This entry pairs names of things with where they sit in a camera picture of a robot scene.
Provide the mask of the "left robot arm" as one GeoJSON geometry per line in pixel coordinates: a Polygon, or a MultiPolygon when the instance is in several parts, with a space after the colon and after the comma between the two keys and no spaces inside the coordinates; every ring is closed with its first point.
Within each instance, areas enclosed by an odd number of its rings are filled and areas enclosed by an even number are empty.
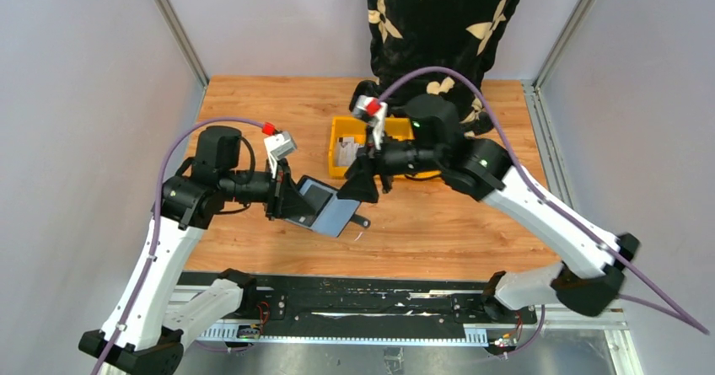
{"type": "Polygon", "coordinates": [[[197,125],[196,151],[171,176],[161,176],[154,192],[152,217],[140,258],[110,317],[85,332],[80,351],[95,359],[93,373],[172,374],[185,350],[220,319],[236,313],[264,325],[270,304],[263,300],[256,279],[227,269],[210,287],[175,312],[168,311],[185,263],[213,218],[226,213],[226,204],[242,209],[261,204],[268,219],[311,212],[292,180],[287,157],[296,143],[286,131],[263,123],[266,167],[255,162],[238,167],[242,149],[250,142],[236,121],[197,125]]]}

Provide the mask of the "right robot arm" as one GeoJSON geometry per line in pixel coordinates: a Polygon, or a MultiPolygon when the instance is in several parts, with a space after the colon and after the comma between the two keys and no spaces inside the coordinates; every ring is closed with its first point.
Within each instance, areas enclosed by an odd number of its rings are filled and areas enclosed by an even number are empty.
{"type": "Polygon", "coordinates": [[[344,175],[339,198],[375,203],[391,191],[395,176],[435,171],[450,189],[505,213],[559,256],[554,265],[493,274],[480,301],[492,319],[548,303],[596,317],[618,298],[639,240],[577,215],[504,146],[466,137],[453,104],[436,94],[412,99],[405,107],[410,140],[386,133],[387,106],[375,97],[358,96],[351,112],[365,123],[366,142],[344,175]]]}

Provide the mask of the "black card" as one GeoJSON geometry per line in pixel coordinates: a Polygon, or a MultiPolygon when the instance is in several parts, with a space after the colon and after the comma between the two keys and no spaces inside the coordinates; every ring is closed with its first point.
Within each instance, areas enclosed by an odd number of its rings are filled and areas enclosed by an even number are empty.
{"type": "Polygon", "coordinates": [[[331,190],[327,190],[322,185],[308,183],[303,187],[303,197],[314,208],[316,213],[320,213],[333,196],[331,190]]]}

